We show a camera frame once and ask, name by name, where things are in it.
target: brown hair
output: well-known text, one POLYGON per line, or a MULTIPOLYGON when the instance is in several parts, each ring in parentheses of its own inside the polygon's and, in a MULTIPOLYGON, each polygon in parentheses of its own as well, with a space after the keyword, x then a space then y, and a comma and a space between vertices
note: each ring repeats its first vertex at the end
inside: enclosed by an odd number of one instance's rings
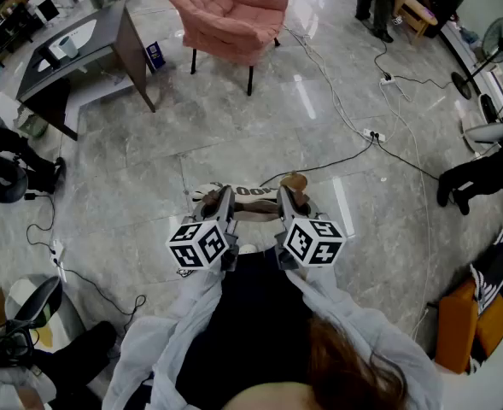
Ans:
POLYGON ((374 352, 366 363, 342 331, 317 316, 310 319, 310 343, 308 381, 324 410, 405 407, 406 380, 395 363, 374 352))

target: standing fan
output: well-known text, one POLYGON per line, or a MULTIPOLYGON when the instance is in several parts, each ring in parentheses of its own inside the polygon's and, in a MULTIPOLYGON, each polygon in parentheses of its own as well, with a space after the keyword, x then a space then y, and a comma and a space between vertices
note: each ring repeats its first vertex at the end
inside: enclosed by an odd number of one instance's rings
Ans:
POLYGON ((450 75, 454 86, 467 100, 471 99, 471 89, 467 83, 477 76, 490 62, 495 64, 503 62, 503 18, 495 20, 488 27, 483 38, 483 53, 486 56, 486 61, 469 78, 464 79, 458 73, 450 75))

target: black chair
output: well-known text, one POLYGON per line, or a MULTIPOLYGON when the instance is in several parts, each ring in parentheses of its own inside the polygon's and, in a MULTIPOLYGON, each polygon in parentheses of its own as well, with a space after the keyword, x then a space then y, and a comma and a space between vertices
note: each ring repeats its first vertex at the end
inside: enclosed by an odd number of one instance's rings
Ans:
POLYGON ((0 203, 19 201, 26 194, 26 171, 16 162, 0 156, 0 203))

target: white sneaker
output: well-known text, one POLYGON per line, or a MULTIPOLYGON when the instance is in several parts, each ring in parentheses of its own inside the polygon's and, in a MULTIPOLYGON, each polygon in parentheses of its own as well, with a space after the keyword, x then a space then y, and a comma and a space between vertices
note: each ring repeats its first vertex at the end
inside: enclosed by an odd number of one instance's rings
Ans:
POLYGON ((244 244, 240 248, 239 254, 240 255, 254 254, 257 251, 258 251, 258 249, 257 249, 257 247, 254 244, 244 244))

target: fan base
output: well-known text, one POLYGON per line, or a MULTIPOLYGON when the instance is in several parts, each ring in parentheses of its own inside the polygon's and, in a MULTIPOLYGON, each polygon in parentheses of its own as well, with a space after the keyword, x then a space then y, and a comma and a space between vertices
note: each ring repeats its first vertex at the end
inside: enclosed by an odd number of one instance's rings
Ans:
POLYGON ((467 81, 456 72, 452 73, 450 77, 453 80, 454 86, 459 91, 459 93, 467 100, 470 100, 471 88, 468 86, 467 81))

